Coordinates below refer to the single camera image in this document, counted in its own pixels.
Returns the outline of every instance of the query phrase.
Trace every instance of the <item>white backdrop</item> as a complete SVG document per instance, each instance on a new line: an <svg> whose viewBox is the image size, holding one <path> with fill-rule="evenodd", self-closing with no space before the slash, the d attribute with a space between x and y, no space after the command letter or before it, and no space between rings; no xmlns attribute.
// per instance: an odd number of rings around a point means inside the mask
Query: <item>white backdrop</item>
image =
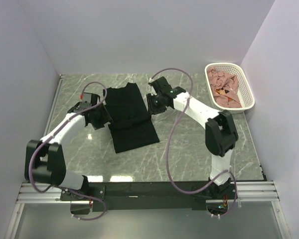
<svg viewBox="0 0 299 239"><path fill-rule="evenodd" d="M24 181L26 144L43 134L58 75L15 0L0 0L0 239Z"/></svg>
<svg viewBox="0 0 299 239"><path fill-rule="evenodd" d="M257 153L299 239L299 1L275 1L242 67L256 98L247 119Z"/></svg>
<svg viewBox="0 0 299 239"><path fill-rule="evenodd" d="M58 73L240 64L274 0L19 0Z"/></svg>

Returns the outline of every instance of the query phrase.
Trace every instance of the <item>marble table surface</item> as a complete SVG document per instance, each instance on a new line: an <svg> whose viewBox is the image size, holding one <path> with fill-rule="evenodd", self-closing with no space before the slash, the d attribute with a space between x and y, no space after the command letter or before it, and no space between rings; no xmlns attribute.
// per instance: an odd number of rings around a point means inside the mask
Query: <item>marble table surface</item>
<svg viewBox="0 0 299 239"><path fill-rule="evenodd" d="M149 93L148 79L152 74L92 74L62 75L51 110L46 132L54 129L67 111L80 101L83 87L99 81L107 87L124 87L127 82L137 83L146 103ZM161 73L172 87L189 89L190 82L183 74ZM203 74L191 75L194 80L192 95L211 106ZM99 85L90 85L87 92L102 95ZM168 181L165 168L165 146L169 131L179 112L168 109L152 116L159 143L116 154L107 127L93 130L88 125L63 149L67 168L90 176L93 181ZM262 168L252 142L245 115L233 115L239 140L231 158L231 170L237 180L263 180ZM211 170L211 154L205 146L204 129L188 116L176 128L169 154L170 171L174 180L207 180Z"/></svg>

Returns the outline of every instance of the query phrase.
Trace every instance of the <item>pink fabric pieces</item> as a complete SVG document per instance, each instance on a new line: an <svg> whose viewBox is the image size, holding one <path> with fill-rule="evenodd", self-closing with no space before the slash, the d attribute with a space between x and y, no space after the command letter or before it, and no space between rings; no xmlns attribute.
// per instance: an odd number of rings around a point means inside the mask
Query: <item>pink fabric pieces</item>
<svg viewBox="0 0 299 239"><path fill-rule="evenodd" d="M236 75L227 72L217 72L215 67L207 71L208 81L210 84L213 97L217 104L226 108L241 108L238 92L238 78ZM221 95L216 92L217 89L224 89L226 94Z"/></svg>

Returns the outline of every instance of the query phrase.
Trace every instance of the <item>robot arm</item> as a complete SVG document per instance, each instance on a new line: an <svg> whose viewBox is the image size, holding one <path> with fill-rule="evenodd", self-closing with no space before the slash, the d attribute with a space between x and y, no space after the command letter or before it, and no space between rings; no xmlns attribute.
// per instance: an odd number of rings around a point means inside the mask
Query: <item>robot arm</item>
<svg viewBox="0 0 299 239"><path fill-rule="evenodd" d="M152 115L162 113L166 107L183 111L189 101L185 114L197 121L205 129L205 144L212 153L212 170L210 179L224 170L230 169L230 158L232 149L238 140L237 130L228 111L220 112L197 99L193 98L181 87L172 87L165 77L155 81L150 81L152 87L151 94L147 94L149 112ZM229 173L224 173L218 177L214 183L221 186L228 182Z"/></svg>
<svg viewBox="0 0 299 239"><path fill-rule="evenodd" d="M99 129L104 127L104 124L111 120L103 104L70 119L78 112L82 112L83 110L96 105L99 100L100 97L96 94L84 93L82 101L78 102L68 111L64 120L52 132L44 136L41 140L31 140L28 143L24 171L27 180L29 180L28 168L30 159L39 145L46 141L45 146L37 154L32 167L34 180L40 183L52 184L53 186L71 188L80 190L83 193L88 193L89 183L87 177L66 170L62 148L64 148L72 138L89 123L94 129ZM58 129L60 129L67 121L68 124L56 134ZM42 161L42 158L46 155L47 161Z"/></svg>

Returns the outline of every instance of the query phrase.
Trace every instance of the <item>plastic basket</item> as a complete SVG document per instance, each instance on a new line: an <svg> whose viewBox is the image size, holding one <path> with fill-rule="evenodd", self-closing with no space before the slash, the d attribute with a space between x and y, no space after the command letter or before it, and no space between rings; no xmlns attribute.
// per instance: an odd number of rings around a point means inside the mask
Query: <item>plastic basket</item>
<svg viewBox="0 0 299 239"><path fill-rule="evenodd" d="M208 81L207 71L210 67L215 67L217 71L224 71L230 74L235 74L238 77L238 98L241 104L241 108L226 108L222 107L219 104L217 104L214 100L213 94L211 92L211 88ZM253 96L253 93L250 89L250 86L248 84L248 81L246 79L246 76L244 74L243 69L241 69L240 66L232 63L212 63L205 67L205 75L206 75L206 83L208 88L208 93L210 96L210 99L212 103L215 105L215 107L219 110L228 110L232 114L238 114L245 110L250 109L255 104L255 98Z"/></svg>

